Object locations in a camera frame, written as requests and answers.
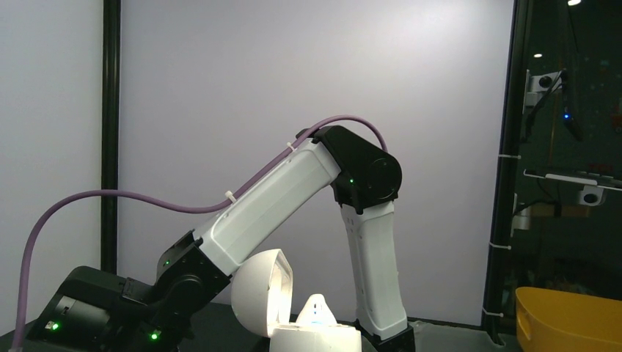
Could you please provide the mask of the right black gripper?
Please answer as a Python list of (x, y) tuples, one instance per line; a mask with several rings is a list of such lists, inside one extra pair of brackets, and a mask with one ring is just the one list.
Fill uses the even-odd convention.
[(151, 286), (88, 266), (73, 269), (26, 338), (66, 351), (160, 351)]

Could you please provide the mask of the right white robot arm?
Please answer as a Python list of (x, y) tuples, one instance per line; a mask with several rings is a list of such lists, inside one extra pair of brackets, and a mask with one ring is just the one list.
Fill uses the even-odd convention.
[[(271, 351), (360, 351), (363, 339), (378, 351), (413, 351), (393, 239), (401, 182), (400, 164), (384, 144), (340, 125), (309, 128), (161, 255), (154, 284), (79, 266), (27, 329), (29, 265), (50, 217), (44, 213), (23, 254), (12, 349), (32, 340), (68, 351), (176, 351), (194, 337), (192, 317), (229, 288), (238, 322), (269, 338)], [(353, 325), (338, 323), (321, 294), (311, 295), (291, 322), (293, 270), (282, 250), (257, 250), (325, 187), (333, 189), (347, 233)]]

